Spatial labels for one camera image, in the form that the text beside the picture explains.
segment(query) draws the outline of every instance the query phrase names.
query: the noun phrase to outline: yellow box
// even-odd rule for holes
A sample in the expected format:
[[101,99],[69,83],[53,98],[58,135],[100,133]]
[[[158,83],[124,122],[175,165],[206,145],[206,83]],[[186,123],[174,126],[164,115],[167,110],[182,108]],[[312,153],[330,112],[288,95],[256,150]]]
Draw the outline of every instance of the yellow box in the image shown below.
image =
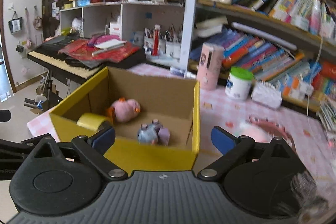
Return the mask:
[[[124,169],[190,170],[199,152],[199,83],[195,80],[140,76],[126,70],[105,68],[57,105],[50,118],[63,142],[95,132],[76,124],[87,112],[104,115],[120,97],[135,99],[141,113],[128,123],[115,123],[116,140],[105,157]],[[142,123],[158,119],[170,131],[169,146],[140,145]]]

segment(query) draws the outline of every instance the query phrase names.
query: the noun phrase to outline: pink plush on shelf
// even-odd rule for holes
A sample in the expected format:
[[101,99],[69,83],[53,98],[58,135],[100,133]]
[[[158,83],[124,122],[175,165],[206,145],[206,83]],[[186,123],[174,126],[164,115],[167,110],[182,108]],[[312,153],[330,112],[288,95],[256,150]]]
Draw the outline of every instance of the pink plush on shelf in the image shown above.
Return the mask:
[[129,122],[140,113],[140,104],[134,100],[120,98],[107,111],[108,116],[117,122]]

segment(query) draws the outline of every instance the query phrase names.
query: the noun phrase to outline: pink container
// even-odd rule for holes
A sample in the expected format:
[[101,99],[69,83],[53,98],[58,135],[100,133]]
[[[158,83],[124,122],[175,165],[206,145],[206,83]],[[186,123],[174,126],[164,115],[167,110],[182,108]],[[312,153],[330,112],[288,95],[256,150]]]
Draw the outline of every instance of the pink container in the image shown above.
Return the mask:
[[223,52],[224,48],[222,46],[212,43],[203,43],[196,77],[201,89],[216,89],[222,66]]

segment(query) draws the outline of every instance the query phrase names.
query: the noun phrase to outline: white wall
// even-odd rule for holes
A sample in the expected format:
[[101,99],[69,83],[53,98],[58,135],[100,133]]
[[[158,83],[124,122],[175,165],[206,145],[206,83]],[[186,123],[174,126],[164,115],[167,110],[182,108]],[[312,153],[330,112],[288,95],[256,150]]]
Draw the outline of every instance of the white wall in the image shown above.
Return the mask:
[[[14,4],[14,9],[8,10],[9,4]],[[41,44],[41,30],[35,30],[33,28],[33,19],[34,19],[34,5],[37,5],[38,11],[41,16],[41,5],[42,0],[3,0],[3,21],[4,21],[4,35],[5,35],[5,43],[8,54],[8,61],[10,70],[13,75],[14,83],[21,84],[41,73],[44,72],[43,67],[38,65],[37,63],[24,58],[22,59],[18,52],[16,52],[16,46],[18,41],[24,41],[27,38],[27,30],[26,30],[26,21],[25,21],[25,7],[28,8],[29,12],[29,28],[31,33],[31,39],[34,43]],[[24,19],[24,29],[18,33],[12,35],[8,28],[8,21],[11,20],[14,11],[16,10],[19,17],[23,17]],[[22,69],[26,67],[29,69],[27,75],[22,74]]]

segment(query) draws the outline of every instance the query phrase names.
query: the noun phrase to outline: baseboard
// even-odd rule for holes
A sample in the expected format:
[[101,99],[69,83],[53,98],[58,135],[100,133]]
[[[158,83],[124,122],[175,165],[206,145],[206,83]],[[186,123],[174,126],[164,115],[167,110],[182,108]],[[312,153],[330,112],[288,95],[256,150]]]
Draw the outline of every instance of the baseboard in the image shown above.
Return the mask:
[[31,78],[31,79],[27,80],[26,82],[23,82],[20,85],[17,85],[16,86],[16,92],[18,92],[19,90],[22,90],[22,89],[40,81],[42,79],[42,76],[46,77],[46,75],[47,75],[47,72],[44,72],[44,73],[42,73],[38,76],[35,76],[34,78]]

